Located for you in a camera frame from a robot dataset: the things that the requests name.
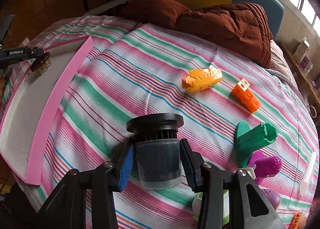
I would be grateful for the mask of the green plastic stand toy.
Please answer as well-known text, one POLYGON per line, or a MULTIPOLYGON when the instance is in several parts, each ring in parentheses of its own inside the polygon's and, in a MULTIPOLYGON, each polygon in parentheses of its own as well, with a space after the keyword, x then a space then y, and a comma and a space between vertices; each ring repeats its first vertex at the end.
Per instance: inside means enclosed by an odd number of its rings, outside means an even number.
POLYGON ((277 128, 269 122, 261 123, 252 129, 246 121, 239 122, 234 136, 239 167, 246 167, 251 155, 255 151, 271 145, 277 135, 277 128))

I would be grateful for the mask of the purple box on shelf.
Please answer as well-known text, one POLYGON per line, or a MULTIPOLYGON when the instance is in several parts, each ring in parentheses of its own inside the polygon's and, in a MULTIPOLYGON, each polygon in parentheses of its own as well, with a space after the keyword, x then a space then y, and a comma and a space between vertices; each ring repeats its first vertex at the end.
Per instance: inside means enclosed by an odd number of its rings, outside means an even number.
POLYGON ((307 55, 303 56, 300 62, 300 66, 307 73, 310 72, 313 68, 313 64, 307 55))

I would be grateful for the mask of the white box on shelf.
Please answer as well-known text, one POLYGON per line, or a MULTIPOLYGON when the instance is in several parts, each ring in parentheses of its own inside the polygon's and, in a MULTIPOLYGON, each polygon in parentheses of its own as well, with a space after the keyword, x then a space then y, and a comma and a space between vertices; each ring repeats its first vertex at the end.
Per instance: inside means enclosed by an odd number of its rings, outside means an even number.
POLYGON ((293 53, 293 57, 297 63, 300 63, 303 57, 306 55, 310 47, 308 40, 303 38, 303 40, 299 43, 297 49, 293 53))

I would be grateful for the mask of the pink rimmed white tray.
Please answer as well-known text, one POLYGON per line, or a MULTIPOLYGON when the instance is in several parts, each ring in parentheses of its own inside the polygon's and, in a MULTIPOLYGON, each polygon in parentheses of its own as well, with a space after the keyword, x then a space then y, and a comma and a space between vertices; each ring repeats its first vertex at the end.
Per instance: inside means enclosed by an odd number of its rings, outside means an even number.
POLYGON ((84 36, 50 47, 48 69, 26 72, 8 101, 1 120, 1 156, 26 184, 40 185, 53 119, 93 46, 92 37, 84 36))

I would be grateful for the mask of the magenta perforated dome toy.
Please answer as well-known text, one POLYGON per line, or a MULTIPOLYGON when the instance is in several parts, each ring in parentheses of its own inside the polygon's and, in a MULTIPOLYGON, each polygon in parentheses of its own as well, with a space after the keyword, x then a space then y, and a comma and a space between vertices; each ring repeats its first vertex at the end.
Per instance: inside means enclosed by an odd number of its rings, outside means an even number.
POLYGON ((265 178, 276 176, 282 166, 282 161, 278 156, 266 157, 260 150, 255 151, 249 158, 247 167, 253 169, 255 173, 255 183, 260 185, 265 178))

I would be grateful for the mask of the wooden side shelf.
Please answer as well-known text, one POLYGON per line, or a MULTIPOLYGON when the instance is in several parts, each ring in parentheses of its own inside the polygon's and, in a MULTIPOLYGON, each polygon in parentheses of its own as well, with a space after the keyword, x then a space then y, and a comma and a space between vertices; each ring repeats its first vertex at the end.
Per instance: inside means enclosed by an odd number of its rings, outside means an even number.
POLYGON ((308 95, 311 97, 312 102, 319 107, 319 92, 312 86, 312 80, 308 73, 301 68, 301 66, 295 61, 293 54, 281 42, 278 44, 283 51, 285 58, 288 58, 289 62, 293 66, 293 69, 297 73, 298 87, 301 89, 305 88, 308 92, 308 95))

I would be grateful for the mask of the green white round toy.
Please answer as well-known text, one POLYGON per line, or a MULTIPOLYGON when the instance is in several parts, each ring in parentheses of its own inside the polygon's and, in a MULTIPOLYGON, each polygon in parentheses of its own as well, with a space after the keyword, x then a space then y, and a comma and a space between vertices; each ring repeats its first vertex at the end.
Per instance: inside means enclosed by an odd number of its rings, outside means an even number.
MULTIPOLYGON (((192 209, 194 213, 194 220, 199 220, 199 214, 201 209, 203 193, 198 193, 193 200, 192 209)), ((223 191, 223 216, 222 216, 222 225, 225 226, 229 223, 229 192, 227 190, 223 191)))

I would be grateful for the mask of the lilac egg-shaped toy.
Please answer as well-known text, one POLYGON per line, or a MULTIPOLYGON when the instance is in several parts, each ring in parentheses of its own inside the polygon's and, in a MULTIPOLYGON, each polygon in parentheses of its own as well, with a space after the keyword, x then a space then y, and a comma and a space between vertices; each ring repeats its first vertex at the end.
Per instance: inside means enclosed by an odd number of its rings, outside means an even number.
POLYGON ((261 189, 261 192, 264 194, 264 196, 267 198, 267 200, 270 202, 270 204, 274 207, 274 210, 276 211, 281 204, 280 195, 277 192, 267 188, 261 189))

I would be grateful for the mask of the white plastic tube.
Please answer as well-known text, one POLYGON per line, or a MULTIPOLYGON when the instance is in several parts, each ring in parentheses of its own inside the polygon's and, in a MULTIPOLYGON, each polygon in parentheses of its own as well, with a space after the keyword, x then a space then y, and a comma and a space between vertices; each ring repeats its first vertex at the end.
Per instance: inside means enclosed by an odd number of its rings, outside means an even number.
POLYGON ((311 182, 312 174, 315 168, 315 164, 316 164, 316 157, 317 157, 317 152, 314 151, 310 154, 308 165, 304 172, 303 179, 299 185, 299 192, 301 195, 305 195, 308 190, 309 184, 311 182))

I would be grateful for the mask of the dark brown fluted lid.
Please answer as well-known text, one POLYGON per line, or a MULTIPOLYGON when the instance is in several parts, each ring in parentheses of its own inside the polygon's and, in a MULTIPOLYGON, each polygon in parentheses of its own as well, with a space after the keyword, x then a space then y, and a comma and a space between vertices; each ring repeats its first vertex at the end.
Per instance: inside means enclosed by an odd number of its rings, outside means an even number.
POLYGON ((51 65, 50 53, 45 52, 43 55, 39 56, 34 60, 30 66, 31 72, 42 75, 51 65))

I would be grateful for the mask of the orange ribbed plastic piece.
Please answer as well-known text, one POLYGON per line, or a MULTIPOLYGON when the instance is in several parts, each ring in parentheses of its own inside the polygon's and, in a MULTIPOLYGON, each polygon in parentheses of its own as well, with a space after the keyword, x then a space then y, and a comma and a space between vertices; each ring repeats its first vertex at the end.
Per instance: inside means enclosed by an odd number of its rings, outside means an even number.
POLYGON ((306 224, 306 216, 302 213, 295 213, 288 229, 303 229, 306 224))

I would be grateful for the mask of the black lidded clear jar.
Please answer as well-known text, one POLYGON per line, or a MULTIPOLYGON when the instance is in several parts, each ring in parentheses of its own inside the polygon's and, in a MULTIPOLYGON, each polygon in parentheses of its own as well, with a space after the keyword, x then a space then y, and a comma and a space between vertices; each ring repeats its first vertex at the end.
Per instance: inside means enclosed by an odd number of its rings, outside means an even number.
POLYGON ((133 134, 139 181, 146 189, 168 189, 182 181, 178 129, 183 117, 157 113, 133 118, 126 130, 133 134))

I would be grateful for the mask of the yellow plastic toy shell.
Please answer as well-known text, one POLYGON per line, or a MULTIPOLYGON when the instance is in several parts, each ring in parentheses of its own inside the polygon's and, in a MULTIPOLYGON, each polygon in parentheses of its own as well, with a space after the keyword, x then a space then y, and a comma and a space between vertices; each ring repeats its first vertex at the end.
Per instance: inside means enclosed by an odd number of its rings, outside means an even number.
POLYGON ((189 75, 182 79, 182 87, 189 93, 206 90, 222 80, 221 69, 210 65, 208 68, 189 70, 189 75))

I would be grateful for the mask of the orange plastic block toy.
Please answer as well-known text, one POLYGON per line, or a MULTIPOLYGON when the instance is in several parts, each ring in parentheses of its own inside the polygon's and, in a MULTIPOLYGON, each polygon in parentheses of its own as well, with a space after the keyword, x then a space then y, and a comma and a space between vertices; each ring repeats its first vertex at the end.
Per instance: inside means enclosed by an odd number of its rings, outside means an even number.
POLYGON ((254 113, 261 106, 261 102, 249 89, 249 86, 249 82, 242 78, 232 89, 231 95, 242 103, 250 113, 254 113))

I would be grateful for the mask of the white pillow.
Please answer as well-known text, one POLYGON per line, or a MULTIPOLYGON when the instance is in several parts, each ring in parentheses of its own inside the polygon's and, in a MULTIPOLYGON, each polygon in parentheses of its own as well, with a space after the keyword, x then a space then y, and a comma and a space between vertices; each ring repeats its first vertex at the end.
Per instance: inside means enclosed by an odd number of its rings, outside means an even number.
POLYGON ((287 64, 283 51, 276 44, 274 40, 270 40, 271 46, 271 60, 270 60, 270 68, 272 70, 280 72, 282 75, 287 77, 292 83, 295 82, 295 78, 287 64))

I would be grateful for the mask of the striped bed sheet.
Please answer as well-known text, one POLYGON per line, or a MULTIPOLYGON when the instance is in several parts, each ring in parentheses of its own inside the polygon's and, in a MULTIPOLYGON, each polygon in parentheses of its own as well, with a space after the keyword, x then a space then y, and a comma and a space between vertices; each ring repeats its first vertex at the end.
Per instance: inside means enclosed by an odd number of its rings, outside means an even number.
POLYGON ((44 152, 39 186, 18 180, 1 201, 1 228, 34 228, 36 212, 64 174, 90 170, 112 158, 125 142, 126 122, 136 116, 172 112, 184 118, 178 137, 221 169, 238 168, 234 153, 236 125, 269 122, 277 128, 276 141, 263 148, 279 156, 280 172, 262 187, 278 192, 277 210, 288 226, 295 213, 310 210, 315 196, 315 168, 305 195, 299 192, 312 152, 319 151, 318 134, 295 83, 273 70, 198 37, 138 25, 118 17, 85 16, 56 22, 31 46, 48 49, 75 38, 91 36, 94 47, 63 95, 44 152), (189 70, 221 69, 213 87, 187 92, 182 79, 189 70), (250 113, 231 95, 245 78, 260 100, 250 113))

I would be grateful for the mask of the brown quilted blanket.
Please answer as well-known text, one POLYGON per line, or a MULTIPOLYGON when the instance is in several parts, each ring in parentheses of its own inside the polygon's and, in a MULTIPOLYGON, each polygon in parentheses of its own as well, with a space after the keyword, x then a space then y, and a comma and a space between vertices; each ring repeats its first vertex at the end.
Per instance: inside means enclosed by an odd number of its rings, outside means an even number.
POLYGON ((214 5, 192 11, 175 0, 132 0, 121 13, 141 23, 198 36, 263 68, 270 66, 273 35, 259 4, 214 5))

